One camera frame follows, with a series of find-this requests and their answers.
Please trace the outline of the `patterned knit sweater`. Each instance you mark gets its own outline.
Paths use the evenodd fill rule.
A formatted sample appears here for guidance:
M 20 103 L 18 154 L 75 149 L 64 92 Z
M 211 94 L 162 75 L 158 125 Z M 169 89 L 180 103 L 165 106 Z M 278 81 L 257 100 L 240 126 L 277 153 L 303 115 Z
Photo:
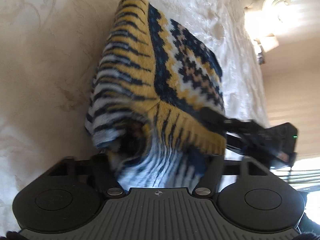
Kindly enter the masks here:
M 85 128 L 126 190 L 193 190 L 225 134 L 200 111 L 225 113 L 222 69 L 187 28 L 148 0 L 121 0 L 92 80 Z

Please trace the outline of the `cream embroidered bedspread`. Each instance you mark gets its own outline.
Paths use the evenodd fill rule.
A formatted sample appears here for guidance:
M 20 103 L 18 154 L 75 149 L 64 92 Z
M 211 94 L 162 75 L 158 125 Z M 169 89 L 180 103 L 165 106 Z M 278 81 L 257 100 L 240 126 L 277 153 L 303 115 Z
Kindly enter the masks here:
M 1 0 L 1 233 L 16 194 L 67 155 L 93 153 L 89 88 L 120 0 Z M 226 114 L 268 126 L 240 0 L 149 0 L 216 55 Z

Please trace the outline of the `white bedside lamp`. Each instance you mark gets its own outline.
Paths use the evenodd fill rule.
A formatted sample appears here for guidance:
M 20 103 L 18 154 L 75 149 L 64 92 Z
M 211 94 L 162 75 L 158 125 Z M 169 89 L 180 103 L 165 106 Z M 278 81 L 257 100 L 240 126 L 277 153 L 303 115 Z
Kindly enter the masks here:
M 254 41 L 255 53 L 266 53 L 279 46 L 279 42 L 275 36 L 265 36 Z

